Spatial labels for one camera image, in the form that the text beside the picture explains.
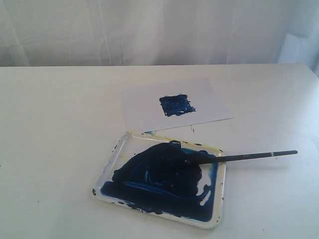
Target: paint smear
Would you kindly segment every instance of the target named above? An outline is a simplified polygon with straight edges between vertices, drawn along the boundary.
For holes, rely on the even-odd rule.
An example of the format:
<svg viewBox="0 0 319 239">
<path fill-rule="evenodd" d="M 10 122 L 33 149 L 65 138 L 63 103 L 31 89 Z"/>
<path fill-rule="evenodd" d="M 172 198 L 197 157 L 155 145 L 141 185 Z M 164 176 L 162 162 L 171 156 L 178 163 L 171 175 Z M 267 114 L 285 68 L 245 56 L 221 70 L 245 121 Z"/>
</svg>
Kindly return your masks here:
<svg viewBox="0 0 319 239">
<path fill-rule="evenodd" d="M 187 95 L 165 96 L 159 99 L 164 114 L 167 117 L 172 115 L 181 116 L 183 114 L 196 111 L 187 100 Z"/>
<path fill-rule="evenodd" d="M 200 166 L 177 168 L 186 159 L 212 157 L 206 151 L 181 148 L 171 141 L 154 145 L 132 157 L 105 182 L 101 193 L 132 209 L 207 222 L 212 218 L 218 163 L 212 164 L 210 182 L 198 190 Z"/>
</svg>

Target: black paintbrush handle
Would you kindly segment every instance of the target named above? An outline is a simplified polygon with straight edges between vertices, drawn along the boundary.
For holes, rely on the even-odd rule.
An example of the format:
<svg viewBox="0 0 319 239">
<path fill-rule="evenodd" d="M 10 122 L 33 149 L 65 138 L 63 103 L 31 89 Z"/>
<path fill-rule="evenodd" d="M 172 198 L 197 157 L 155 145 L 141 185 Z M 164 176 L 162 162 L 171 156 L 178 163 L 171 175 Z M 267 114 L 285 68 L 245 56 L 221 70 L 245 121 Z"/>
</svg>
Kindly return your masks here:
<svg viewBox="0 0 319 239">
<path fill-rule="evenodd" d="M 279 152 L 269 152 L 269 153 L 254 153 L 254 154 L 242 154 L 242 155 L 233 155 L 233 156 L 222 156 L 222 157 L 212 157 L 212 158 L 197 158 L 196 160 L 192 160 L 187 162 L 188 165 L 199 165 L 199 164 L 207 164 L 207 163 L 220 163 L 220 162 L 228 162 L 228 161 L 237 161 L 237 160 L 245 160 L 245 159 L 253 159 L 253 158 L 267 158 L 267 157 L 276 157 L 283 155 L 291 155 L 297 154 L 297 150 L 290 151 L 279 151 Z"/>
</svg>

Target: paintbrush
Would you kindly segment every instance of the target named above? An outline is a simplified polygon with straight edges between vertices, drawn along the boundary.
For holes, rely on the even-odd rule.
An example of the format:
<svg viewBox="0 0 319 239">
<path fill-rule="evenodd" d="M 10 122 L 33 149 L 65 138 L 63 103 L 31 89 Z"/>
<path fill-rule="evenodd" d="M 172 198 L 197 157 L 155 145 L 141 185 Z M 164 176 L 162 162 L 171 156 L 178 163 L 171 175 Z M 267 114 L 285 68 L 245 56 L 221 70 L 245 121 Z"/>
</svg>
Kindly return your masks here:
<svg viewBox="0 0 319 239">
<path fill-rule="evenodd" d="M 192 166 L 192 165 L 208 164 L 208 163 L 221 163 L 221 162 L 228 162 L 228 161 L 254 159 L 254 158 L 268 158 L 268 157 L 291 155 L 291 154 L 297 154 L 297 153 L 298 153 L 297 150 L 290 150 L 290 151 L 241 154 L 241 155 L 221 156 L 221 157 L 196 157 L 194 159 L 186 159 L 184 161 L 184 166 Z"/>
</svg>

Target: white curtain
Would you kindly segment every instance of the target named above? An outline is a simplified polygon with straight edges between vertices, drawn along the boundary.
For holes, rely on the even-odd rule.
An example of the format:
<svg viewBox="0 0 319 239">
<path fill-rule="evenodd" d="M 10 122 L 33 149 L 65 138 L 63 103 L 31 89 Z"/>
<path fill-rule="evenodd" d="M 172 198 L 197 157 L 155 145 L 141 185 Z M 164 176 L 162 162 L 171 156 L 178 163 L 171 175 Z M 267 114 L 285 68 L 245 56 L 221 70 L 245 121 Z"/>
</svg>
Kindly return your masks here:
<svg viewBox="0 0 319 239">
<path fill-rule="evenodd" d="M 0 0 L 0 65 L 275 63 L 301 2 Z"/>
</svg>

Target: table surface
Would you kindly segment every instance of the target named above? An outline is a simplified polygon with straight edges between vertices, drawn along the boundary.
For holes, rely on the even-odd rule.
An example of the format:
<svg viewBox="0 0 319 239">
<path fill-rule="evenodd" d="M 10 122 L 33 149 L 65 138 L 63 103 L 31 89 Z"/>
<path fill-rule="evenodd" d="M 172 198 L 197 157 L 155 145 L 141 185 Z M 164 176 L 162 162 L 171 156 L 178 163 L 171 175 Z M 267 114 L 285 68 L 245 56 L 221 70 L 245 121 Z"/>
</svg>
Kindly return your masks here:
<svg viewBox="0 0 319 239">
<path fill-rule="evenodd" d="M 156 134 L 226 154 L 221 223 L 198 229 L 102 202 L 122 88 L 207 77 L 233 119 Z M 302 64 L 0 68 L 0 238 L 319 238 L 319 80 Z"/>
</svg>

